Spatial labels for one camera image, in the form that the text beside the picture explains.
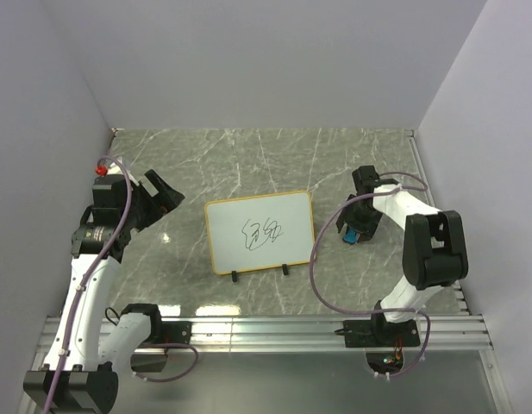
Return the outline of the blue whiteboard eraser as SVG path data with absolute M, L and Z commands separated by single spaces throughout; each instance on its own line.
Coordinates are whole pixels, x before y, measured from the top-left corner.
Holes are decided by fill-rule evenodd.
M 342 240 L 347 244 L 354 245 L 358 242 L 359 237 L 360 234 L 356 230 L 347 228 Z

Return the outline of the yellow framed whiteboard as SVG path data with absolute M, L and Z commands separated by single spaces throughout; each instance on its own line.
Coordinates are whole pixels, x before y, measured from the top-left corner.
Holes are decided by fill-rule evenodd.
M 315 229 L 306 190 L 211 201 L 204 218 L 217 275 L 310 262 Z

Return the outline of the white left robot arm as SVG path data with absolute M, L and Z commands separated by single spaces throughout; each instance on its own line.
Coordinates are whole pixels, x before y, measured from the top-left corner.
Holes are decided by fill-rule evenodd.
M 28 371 L 23 390 L 44 413 L 108 413 L 121 372 L 135 350 L 167 339 L 156 304 L 129 304 L 101 341 L 107 297 L 135 231 L 175 210 L 184 195 L 153 169 L 146 187 L 118 166 L 100 167 L 92 202 L 72 235 L 71 276 L 59 327 L 40 368 Z

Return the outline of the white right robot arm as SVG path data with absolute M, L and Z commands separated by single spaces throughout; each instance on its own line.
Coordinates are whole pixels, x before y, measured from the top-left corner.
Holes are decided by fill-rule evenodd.
M 371 316 L 369 332 L 382 345 L 411 336 L 408 343 L 416 346 L 415 314 L 408 310 L 420 310 L 443 288 L 467 276 L 461 216 L 425 204 L 388 173 L 377 173 L 374 166 L 360 166 L 352 176 L 355 194 L 348 198 L 362 199 L 347 205 L 336 220 L 337 230 L 344 233 L 342 240 L 351 245 L 370 241 L 384 216 L 404 232 L 404 276 L 376 303 L 377 310 L 388 311 Z

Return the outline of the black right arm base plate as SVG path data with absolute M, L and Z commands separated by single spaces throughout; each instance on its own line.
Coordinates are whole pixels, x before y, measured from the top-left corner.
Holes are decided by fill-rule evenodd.
M 346 348 L 418 347 L 421 344 L 416 322 L 388 323 L 384 318 L 346 320 L 335 331 L 344 338 Z

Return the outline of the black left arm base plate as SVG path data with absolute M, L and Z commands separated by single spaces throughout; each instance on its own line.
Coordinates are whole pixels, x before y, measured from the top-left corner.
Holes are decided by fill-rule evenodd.
M 189 344 L 191 342 L 192 322 L 165 321 L 160 328 L 159 339 L 162 343 Z

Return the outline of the aluminium right side rail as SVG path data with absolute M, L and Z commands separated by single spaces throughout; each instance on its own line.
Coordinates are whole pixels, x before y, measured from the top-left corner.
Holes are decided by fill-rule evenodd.
M 416 144 L 415 131 L 413 129 L 406 129 L 405 134 L 408 138 L 411 151 L 413 153 L 413 157 L 416 162 L 418 175 L 421 178 L 421 180 L 427 185 L 427 190 L 426 190 L 427 204 L 433 207 L 435 202 L 431 194 L 429 182 L 426 176 L 426 172 L 423 168 L 423 164 L 422 164 L 420 154 L 418 151 L 418 146 Z M 429 215 L 430 244 L 431 244 L 431 249 L 433 252 L 435 250 L 438 250 L 439 252 L 441 252 L 444 249 L 446 250 L 447 254 L 450 254 L 451 241 L 449 240 L 449 233 L 448 233 L 447 225 L 448 225 L 447 217 L 443 214 L 442 211 L 438 210 L 433 215 Z M 458 280 L 456 280 L 452 284 L 452 291 L 454 292 L 457 305 L 460 308 L 459 314 L 470 315 L 471 312 L 468 308 L 468 305 L 464 297 L 464 293 L 462 291 L 460 282 Z

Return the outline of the aluminium rail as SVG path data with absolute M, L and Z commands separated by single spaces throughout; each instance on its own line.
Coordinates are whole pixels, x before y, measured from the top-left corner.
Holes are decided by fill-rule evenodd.
M 427 190 L 426 190 L 427 204 L 433 207 L 435 202 L 431 194 L 429 182 L 426 176 L 426 172 L 423 168 L 423 164 L 422 164 L 420 154 L 418 151 L 418 146 L 416 144 L 415 131 L 413 129 L 406 129 L 405 134 L 408 138 L 411 151 L 413 153 L 413 157 L 416 162 L 418 175 L 421 178 L 421 180 L 427 185 Z M 439 252 L 441 252 L 444 249 L 446 250 L 447 254 L 450 254 L 451 241 L 449 240 L 449 233 L 448 233 L 447 225 L 448 225 L 447 217 L 443 214 L 442 211 L 438 210 L 433 215 L 429 215 L 430 244 L 431 244 L 431 249 L 433 252 L 435 250 L 438 250 Z M 452 291 L 454 292 L 457 305 L 460 308 L 459 314 L 470 315 L 471 312 L 468 308 L 468 305 L 464 297 L 464 293 L 462 291 L 460 282 L 458 280 L 456 280 L 452 284 Z
M 185 335 L 201 352 L 304 353 L 348 351 L 390 351 L 394 344 L 372 348 L 370 336 L 344 329 L 350 317 L 341 315 L 280 317 L 166 317 L 164 322 L 191 328 Z M 432 316 L 430 335 L 427 322 L 420 318 L 414 331 L 427 341 L 428 351 L 489 350 L 492 341 L 480 316 Z

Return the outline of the aluminium front rail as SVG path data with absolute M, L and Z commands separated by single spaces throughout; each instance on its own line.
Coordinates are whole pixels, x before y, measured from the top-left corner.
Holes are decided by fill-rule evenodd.
M 341 315 L 280 317 L 166 317 L 164 322 L 191 328 L 185 335 L 201 352 L 304 353 L 348 351 L 390 351 L 394 344 L 372 348 L 370 336 L 344 329 L 350 317 Z M 430 335 L 427 322 L 420 318 L 414 331 L 427 341 L 428 351 L 489 350 L 492 341 L 480 316 L 432 316 Z

